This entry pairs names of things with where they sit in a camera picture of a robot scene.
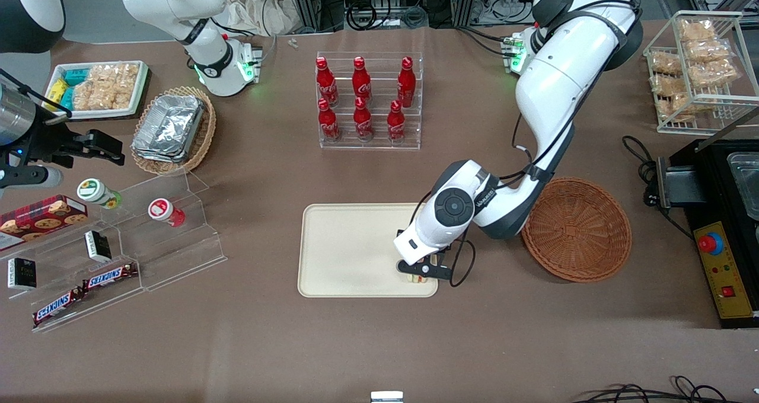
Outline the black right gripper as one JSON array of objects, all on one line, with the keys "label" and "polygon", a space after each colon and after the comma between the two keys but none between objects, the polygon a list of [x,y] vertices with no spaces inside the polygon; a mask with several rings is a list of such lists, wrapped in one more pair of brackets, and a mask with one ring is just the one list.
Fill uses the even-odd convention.
[{"label": "black right gripper", "polygon": [[122,141],[100,130],[74,136],[84,148],[63,148],[72,133],[62,124],[47,126],[21,115],[2,116],[2,183],[60,183],[59,168],[73,167],[74,157],[98,158],[122,167]]}]

